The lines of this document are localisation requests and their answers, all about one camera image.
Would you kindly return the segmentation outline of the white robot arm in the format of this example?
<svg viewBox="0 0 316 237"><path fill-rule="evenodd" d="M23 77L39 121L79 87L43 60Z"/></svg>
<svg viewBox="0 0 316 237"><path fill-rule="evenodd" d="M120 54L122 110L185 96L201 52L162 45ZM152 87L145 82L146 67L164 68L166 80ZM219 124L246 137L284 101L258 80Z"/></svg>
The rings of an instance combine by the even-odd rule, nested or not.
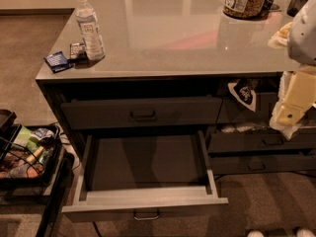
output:
<svg viewBox="0 0 316 237"><path fill-rule="evenodd" d="M301 127L302 118L316 103L316 0L308 0L288 23L275 33L269 45L287 47L290 59L299 63L294 72L283 72L278 101L270 127L289 140Z"/></svg>

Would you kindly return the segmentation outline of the second white robot base wheel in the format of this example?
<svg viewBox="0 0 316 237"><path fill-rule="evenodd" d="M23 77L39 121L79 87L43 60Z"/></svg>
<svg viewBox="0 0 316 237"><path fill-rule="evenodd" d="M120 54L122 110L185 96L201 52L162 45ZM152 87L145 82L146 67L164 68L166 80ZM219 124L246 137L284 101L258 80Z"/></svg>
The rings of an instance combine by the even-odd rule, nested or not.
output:
<svg viewBox="0 0 316 237"><path fill-rule="evenodd" d="M309 229L299 228L296 231L296 237L316 237L316 235Z"/></svg>

